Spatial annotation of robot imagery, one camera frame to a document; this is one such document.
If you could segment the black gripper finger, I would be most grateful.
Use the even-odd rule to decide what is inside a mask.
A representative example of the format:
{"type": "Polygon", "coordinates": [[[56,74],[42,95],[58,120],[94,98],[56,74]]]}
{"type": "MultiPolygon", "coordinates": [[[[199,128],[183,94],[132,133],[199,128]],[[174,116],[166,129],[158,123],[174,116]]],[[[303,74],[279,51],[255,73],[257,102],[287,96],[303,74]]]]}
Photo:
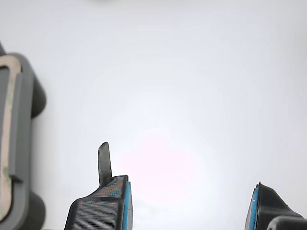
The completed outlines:
{"type": "Polygon", "coordinates": [[[99,187],[75,200],[69,209],[66,230],[132,230],[133,205],[127,175],[112,176],[109,144],[98,149],[99,187]]]}
{"type": "Polygon", "coordinates": [[[252,194],[245,230],[307,230],[307,219],[294,212],[274,189],[258,183],[252,194]]]}

